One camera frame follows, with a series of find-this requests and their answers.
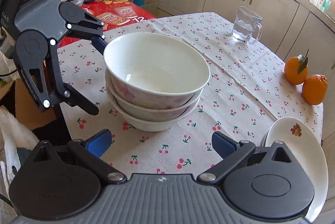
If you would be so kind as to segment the orange with leaf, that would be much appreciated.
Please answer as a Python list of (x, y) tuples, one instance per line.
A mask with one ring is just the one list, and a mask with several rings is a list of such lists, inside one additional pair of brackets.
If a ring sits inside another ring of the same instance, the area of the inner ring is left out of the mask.
[(299, 54), (286, 61), (284, 74), (292, 85), (302, 84), (308, 75), (308, 52), (305, 55)]

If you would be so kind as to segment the glass mug with water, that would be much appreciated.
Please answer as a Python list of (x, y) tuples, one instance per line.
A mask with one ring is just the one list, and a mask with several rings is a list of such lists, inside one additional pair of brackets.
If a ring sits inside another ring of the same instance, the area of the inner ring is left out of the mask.
[(233, 23), (232, 36), (250, 44), (259, 42), (262, 35), (263, 17), (244, 6), (238, 7), (238, 12)]

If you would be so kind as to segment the white floral bowl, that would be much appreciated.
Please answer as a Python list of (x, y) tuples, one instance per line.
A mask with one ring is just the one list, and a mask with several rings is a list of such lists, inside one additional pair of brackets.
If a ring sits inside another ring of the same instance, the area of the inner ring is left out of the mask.
[(189, 44), (158, 33), (124, 34), (103, 52), (116, 93), (144, 108), (171, 109), (209, 81), (210, 68)]
[(203, 92), (203, 89), (196, 94), (194, 94), (186, 104), (179, 106), (177, 108), (171, 109), (157, 109), (157, 108), (144, 108), (142, 106), (134, 105), (126, 100), (122, 99), (115, 91), (115, 87), (112, 83), (111, 74), (108, 69), (105, 70), (105, 80), (106, 87), (109, 88), (109, 91), (115, 98), (117, 104), (125, 111), (127, 114), (144, 120), (144, 121), (153, 121), (153, 122), (161, 122), (173, 120), (182, 114), (184, 114), (187, 110), (191, 110), (192, 107), (198, 105), (198, 100)]

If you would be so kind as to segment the red printed carton box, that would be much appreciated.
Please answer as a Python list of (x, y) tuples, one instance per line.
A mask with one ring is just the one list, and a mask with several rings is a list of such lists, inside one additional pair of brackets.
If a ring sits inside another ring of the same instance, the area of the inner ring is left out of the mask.
[(94, 1), (81, 8), (104, 22), (104, 32), (156, 18), (129, 0)]

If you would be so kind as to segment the white kitchen base cabinets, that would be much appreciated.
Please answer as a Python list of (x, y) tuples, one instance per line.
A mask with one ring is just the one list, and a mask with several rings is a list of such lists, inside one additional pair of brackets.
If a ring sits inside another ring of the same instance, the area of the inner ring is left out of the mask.
[(281, 59), (308, 54), (309, 72), (329, 82), (324, 100), (324, 140), (334, 137), (334, 22), (306, 0), (156, 0), (171, 15), (216, 12), (233, 21), (239, 6), (262, 17), (261, 42)]

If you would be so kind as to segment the white floral plate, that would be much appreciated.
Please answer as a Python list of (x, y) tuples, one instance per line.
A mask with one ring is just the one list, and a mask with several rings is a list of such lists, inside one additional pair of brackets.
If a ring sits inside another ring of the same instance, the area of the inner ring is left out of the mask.
[(320, 141), (311, 128), (293, 117), (282, 117), (267, 130), (263, 145), (282, 141), (291, 150), (314, 186), (314, 199), (306, 214), (313, 222), (320, 214), (328, 193), (328, 167)]

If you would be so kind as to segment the plain orange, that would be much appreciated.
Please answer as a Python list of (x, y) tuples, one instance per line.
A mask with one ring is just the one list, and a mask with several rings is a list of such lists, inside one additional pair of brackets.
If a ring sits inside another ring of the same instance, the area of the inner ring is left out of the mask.
[(326, 76), (315, 74), (308, 76), (303, 83), (302, 96), (310, 105), (319, 105), (325, 98), (328, 89)]

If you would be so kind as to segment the cherry print tablecloth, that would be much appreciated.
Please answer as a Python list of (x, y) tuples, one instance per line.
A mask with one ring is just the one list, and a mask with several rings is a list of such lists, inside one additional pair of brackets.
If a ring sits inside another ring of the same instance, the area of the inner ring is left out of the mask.
[(147, 133), (127, 123), (106, 95), (102, 56), (88, 41), (58, 50), (63, 81), (98, 108), (90, 116), (80, 108), (61, 105), (73, 138), (86, 139), (108, 128), (112, 145), (103, 160), (127, 176), (133, 173), (198, 175), (220, 161), (212, 148), (215, 130), (235, 141), (260, 144), (265, 131), (280, 117), (306, 124), (322, 136), (322, 105), (312, 106), (283, 75), (284, 63), (260, 43), (242, 44), (230, 33), (232, 24), (216, 13), (166, 17), (106, 32), (112, 40), (134, 32), (161, 33), (182, 40), (203, 54), (211, 77), (200, 102), (187, 118), (169, 130)]

